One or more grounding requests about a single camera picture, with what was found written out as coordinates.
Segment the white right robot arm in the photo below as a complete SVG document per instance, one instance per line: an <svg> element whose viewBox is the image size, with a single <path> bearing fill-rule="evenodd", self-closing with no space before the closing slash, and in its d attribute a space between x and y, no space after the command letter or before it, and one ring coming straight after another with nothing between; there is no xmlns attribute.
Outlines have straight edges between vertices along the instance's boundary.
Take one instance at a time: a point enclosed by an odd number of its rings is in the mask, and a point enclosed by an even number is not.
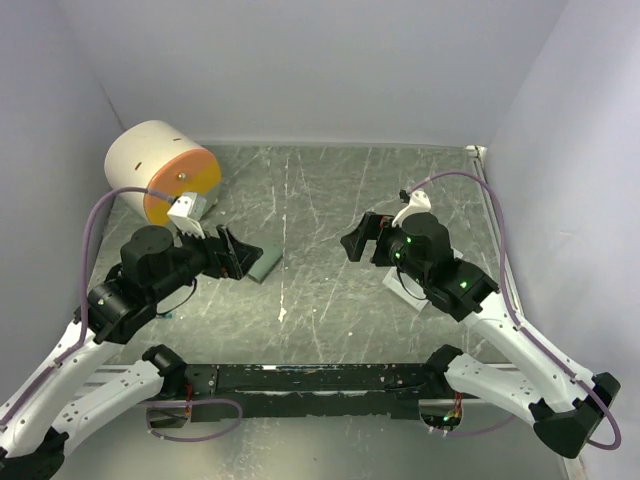
<svg viewBox="0 0 640 480"><path fill-rule="evenodd" d="M424 374L426 390L443 398L453 390L491 403L529 424L556 454L573 459L621 389L610 373L593 373L565 355L519 314L507 308L498 284L480 267L454 255L448 229L430 213L402 221L367 212L340 240L351 262L367 242L377 267L393 267L416 282L426 300L488 340L517 369L509 374L445 345Z"/></svg>

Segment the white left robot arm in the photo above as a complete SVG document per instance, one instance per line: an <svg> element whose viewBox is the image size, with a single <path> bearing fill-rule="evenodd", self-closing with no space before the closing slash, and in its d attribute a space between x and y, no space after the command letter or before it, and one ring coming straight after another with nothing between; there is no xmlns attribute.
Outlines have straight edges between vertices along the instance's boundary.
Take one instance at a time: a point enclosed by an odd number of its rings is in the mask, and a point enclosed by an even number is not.
<svg viewBox="0 0 640 480"><path fill-rule="evenodd" d="M240 280L262 256L219 225L214 236L175 236L161 226L135 231L120 249L121 262L84 295L60 343L1 409L1 454L36 451L54 419L84 381L157 316L157 306L199 275Z"/></svg>

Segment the green card holder wallet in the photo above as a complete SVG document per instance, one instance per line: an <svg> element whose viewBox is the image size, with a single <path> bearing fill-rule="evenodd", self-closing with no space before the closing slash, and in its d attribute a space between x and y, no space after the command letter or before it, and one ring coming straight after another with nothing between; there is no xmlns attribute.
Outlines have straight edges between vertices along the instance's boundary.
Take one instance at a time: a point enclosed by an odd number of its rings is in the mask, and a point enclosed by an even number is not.
<svg viewBox="0 0 640 480"><path fill-rule="evenodd" d="M258 284L261 284L269 276L283 257L281 247L266 244L262 245L261 249L262 255L248 272L248 277Z"/></svg>

